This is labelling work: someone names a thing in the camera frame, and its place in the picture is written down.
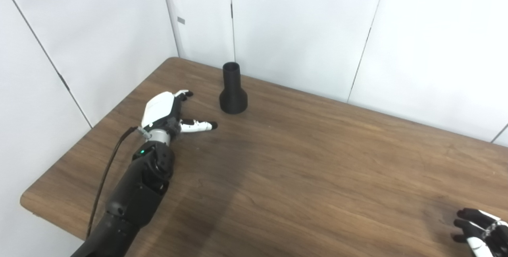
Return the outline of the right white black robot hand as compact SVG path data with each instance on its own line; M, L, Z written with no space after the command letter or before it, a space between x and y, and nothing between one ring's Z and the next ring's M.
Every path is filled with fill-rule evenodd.
M462 230L452 239L467 244L474 257L506 257L508 255L508 224L503 219L473 208L456 212L454 226Z

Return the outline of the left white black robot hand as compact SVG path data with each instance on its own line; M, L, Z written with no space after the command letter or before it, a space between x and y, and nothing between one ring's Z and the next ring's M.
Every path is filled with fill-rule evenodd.
M176 93L162 92L150 99L141 120L141 129L145 138L148 141L169 144L181 133L217 129L216 122L182 118L182 103L191 96L193 92L190 90L179 90Z

